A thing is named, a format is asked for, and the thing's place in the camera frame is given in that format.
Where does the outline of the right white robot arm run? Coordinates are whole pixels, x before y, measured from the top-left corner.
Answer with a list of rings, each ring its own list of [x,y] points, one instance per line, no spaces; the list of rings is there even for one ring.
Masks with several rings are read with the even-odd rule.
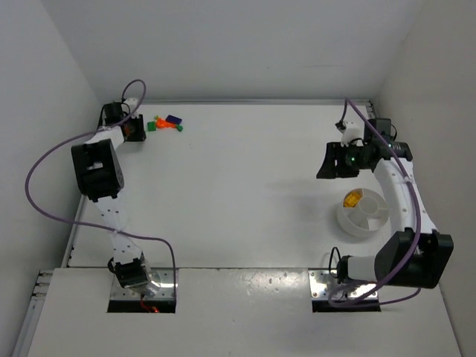
[[[363,130],[347,120],[340,120],[336,127],[342,138],[327,144],[317,179],[355,178],[362,170],[370,170],[387,205],[362,195],[352,207],[341,207],[340,221],[363,231],[371,219],[389,216],[392,232],[376,255],[340,258],[338,282],[384,281],[389,286],[434,288],[454,243],[450,235],[438,231],[426,212],[414,179],[410,147],[393,139],[387,118],[370,119]]]

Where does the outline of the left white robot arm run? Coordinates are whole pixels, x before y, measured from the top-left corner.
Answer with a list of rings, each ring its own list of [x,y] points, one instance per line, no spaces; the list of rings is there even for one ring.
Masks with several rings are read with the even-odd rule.
[[[143,116],[135,110],[138,99],[127,98],[103,107],[101,130],[83,144],[71,148],[77,186],[103,217],[113,247],[109,270],[120,286],[138,295],[152,294],[153,273],[144,253],[131,238],[121,232],[127,215],[120,192],[124,176],[116,154],[123,143],[146,139]]]

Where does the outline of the yellow long lego brick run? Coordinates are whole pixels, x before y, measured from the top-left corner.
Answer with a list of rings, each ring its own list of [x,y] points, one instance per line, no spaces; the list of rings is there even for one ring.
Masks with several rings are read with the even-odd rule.
[[[350,191],[343,200],[343,207],[354,208],[359,203],[362,197],[363,193],[361,190]]]

